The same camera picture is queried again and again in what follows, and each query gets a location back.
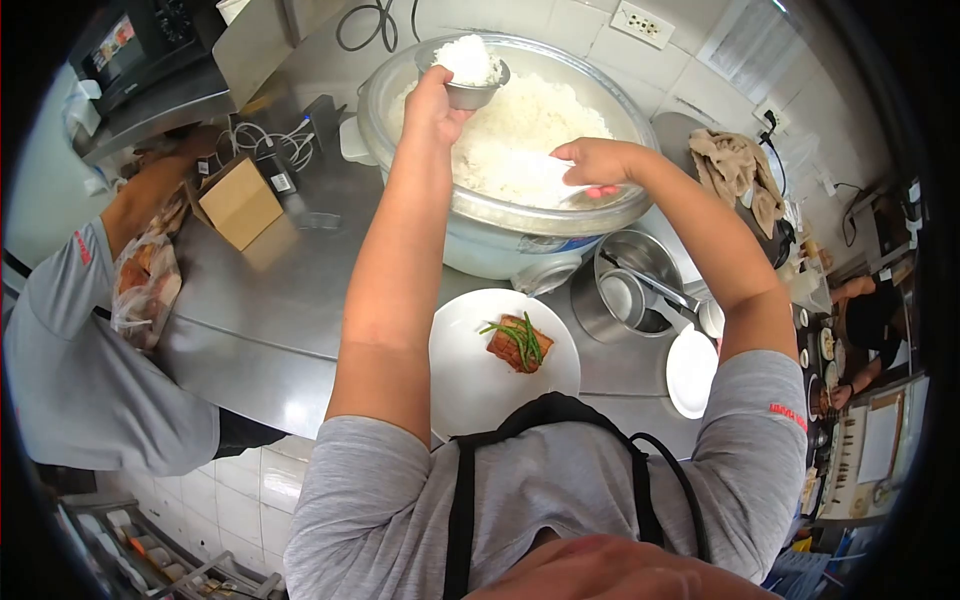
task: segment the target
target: hand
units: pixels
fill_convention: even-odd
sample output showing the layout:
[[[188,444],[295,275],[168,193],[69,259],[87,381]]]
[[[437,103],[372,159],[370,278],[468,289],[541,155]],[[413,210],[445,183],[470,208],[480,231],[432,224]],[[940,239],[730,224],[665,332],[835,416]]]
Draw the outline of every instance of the hand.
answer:
[[[403,134],[426,133],[452,146],[464,123],[476,110],[458,110],[450,107],[444,84],[453,79],[453,72],[440,65],[427,69],[417,87],[406,99],[403,116]]]
[[[616,185],[630,180],[628,160],[637,145],[612,139],[581,137],[557,148],[551,156],[560,160],[572,160],[573,167],[564,175],[567,185],[600,185],[587,190],[599,197],[616,191]]]
[[[176,154],[191,159],[210,156],[217,152],[220,132],[212,125],[201,125],[177,146]]]
[[[850,396],[853,396],[853,386],[852,385],[842,385],[830,390],[830,404],[833,405],[833,408],[840,410],[844,407],[844,404],[850,401]]]

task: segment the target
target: power cord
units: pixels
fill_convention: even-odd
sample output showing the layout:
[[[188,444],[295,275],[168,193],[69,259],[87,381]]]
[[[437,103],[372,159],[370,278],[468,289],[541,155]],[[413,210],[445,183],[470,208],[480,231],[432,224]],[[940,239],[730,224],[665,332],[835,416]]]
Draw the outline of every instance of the power cord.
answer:
[[[420,0],[414,0],[413,8],[410,9],[410,29],[413,31],[414,38],[417,41],[420,41],[420,36],[417,34],[417,4]],[[360,6],[353,7],[347,14],[340,19],[340,22],[337,23],[336,38],[337,44],[346,50],[347,52],[356,52],[366,48],[370,42],[372,42],[377,34],[380,34],[380,37],[383,39],[383,47],[387,49],[387,52],[392,54],[396,50],[396,44],[399,39],[399,33],[396,28],[396,21],[394,17],[390,14],[390,8],[394,5],[394,0],[387,0],[387,4],[383,4],[381,0],[373,0],[375,4],[361,4]],[[377,11],[379,14],[379,21],[377,21],[376,27],[373,29],[373,32],[370,34],[363,43],[359,46],[347,46],[343,38],[344,25],[347,24],[347,21],[357,12],[373,10]],[[388,36],[387,25],[390,25],[390,33],[392,36]]]
[[[770,121],[770,131],[763,132],[760,134],[760,143],[770,146],[770,150],[774,151],[774,156],[777,157],[777,163],[780,164],[780,173],[783,175],[783,189],[780,191],[781,196],[786,196],[786,171],[783,169],[783,161],[780,160],[780,154],[777,152],[777,149],[774,148],[774,143],[770,141],[770,136],[773,135],[774,130],[777,128],[777,116],[774,115],[772,110],[767,110],[763,113],[764,118],[767,121]]]
[[[833,185],[833,189],[836,189],[841,185],[846,185],[847,187],[852,187],[855,190],[859,190],[860,194],[864,193],[863,188],[860,187],[859,185],[853,185],[852,183],[844,183],[843,181],[840,181],[839,183],[835,183]],[[852,247],[853,242],[856,241],[856,221],[851,216],[851,212],[853,211],[854,204],[856,204],[856,198],[854,198],[850,202],[850,206],[847,206],[847,210],[843,214],[843,220],[840,221],[840,230],[843,231],[843,243],[847,245],[847,248]],[[847,223],[850,223],[850,227],[853,229],[853,237],[851,238],[847,237]]]
[[[223,136],[228,133],[230,134],[230,143],[233,149],[233,156],[237,156],[241,150],[249,150],[251,151],[254,160],[260,158],[258,153],[260,151],[261,144],[265,145],[269,152],[270,149],[273,149],[276,146],[274,140],[279,140],[280,148],[286,149],[290,146],[293,146],[293,152],[286,156],[286,159],[294,168],[294,172],[299,172],[306,167],[307,163],[310,162],[310,159],[313,158],[313,144],[310,142],[313,141],[313,138],[316,135],[312,132],[300,133],[300,130],[309,124],[310,117],[304,117],[303,121],[300,122],[300,125],[289,133],[267,133],[262,127],[255,123],[251,123],[250,121],[237,123],[232,130],[223,130],[217,137],[217,152],[214,156],[217,158],[217,162],[220,163],[221,168],[223,168],[224,165],[229,162],[229,160],[224,162],[220,158],[220,140],[223,139]],[[260,133],[260,137],[256,137],[248,130],[253,130],[254,132]],[[248,137],[251,143],[245,144],[238,141],[237,135],[240,133]]]

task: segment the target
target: white rice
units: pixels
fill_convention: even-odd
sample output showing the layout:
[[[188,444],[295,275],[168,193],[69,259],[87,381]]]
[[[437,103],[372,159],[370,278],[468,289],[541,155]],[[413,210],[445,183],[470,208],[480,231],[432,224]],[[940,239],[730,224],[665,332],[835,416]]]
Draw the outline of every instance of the white rice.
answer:
[[[387,125],[395,139],[403,128],[403,101],[416,85],[390,106]],[[545,156],[582,136],[613,138],[600,113],[577,102],[569,85],[514,73],[464,125],[453,146],[453,181],[507,202],[564,208],[561,200],[570,193],[561,180],[565,169]]]
[[[503,74],[500,57],[491,52],[483,38],[476,34],[459,37],[441,46],[433,63],[453,71],[455,84],[493,85]]]

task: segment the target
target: plastic bag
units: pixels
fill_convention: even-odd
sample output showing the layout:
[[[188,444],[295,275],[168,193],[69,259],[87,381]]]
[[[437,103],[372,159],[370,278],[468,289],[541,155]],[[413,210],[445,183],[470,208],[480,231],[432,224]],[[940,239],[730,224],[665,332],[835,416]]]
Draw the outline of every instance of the plastic bag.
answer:
[[[110,327],[134,348],[150,350],[180,293],[180,268],[166,235],[144,234],[114,263]]]

